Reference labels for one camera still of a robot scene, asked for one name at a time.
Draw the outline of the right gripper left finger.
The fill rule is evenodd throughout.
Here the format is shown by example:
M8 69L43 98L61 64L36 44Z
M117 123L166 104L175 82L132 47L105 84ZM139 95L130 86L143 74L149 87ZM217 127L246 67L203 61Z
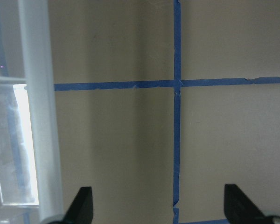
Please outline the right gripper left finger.
M81 187L61 220L62 224L91 224L93 221L91 187Z

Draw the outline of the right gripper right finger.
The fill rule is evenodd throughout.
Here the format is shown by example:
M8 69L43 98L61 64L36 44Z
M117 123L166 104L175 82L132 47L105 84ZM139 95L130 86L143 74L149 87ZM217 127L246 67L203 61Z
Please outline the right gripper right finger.
M236 184L224 186L224 215L230 224L260 224L266 218Z

